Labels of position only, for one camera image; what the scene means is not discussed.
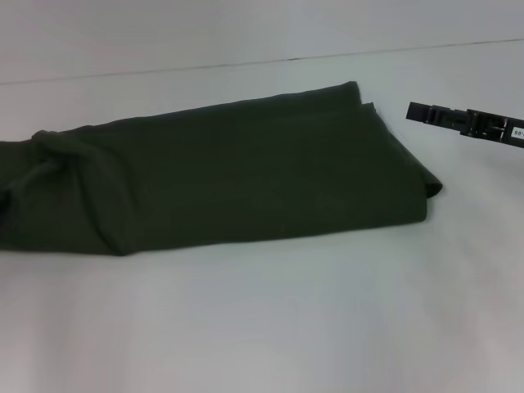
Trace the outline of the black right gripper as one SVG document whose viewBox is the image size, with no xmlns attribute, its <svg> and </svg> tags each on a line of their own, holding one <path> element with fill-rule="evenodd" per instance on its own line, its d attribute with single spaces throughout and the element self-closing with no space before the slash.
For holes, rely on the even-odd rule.
<svg viewBox="0 0 524 393">
<path fill-rule="evenodd" d="M 523 120 L 503 115 L 417 102 L 409 104 L 405 119 L 443 129 L 452 129 L 463 136 L 523 148 Z"/>
</svg>

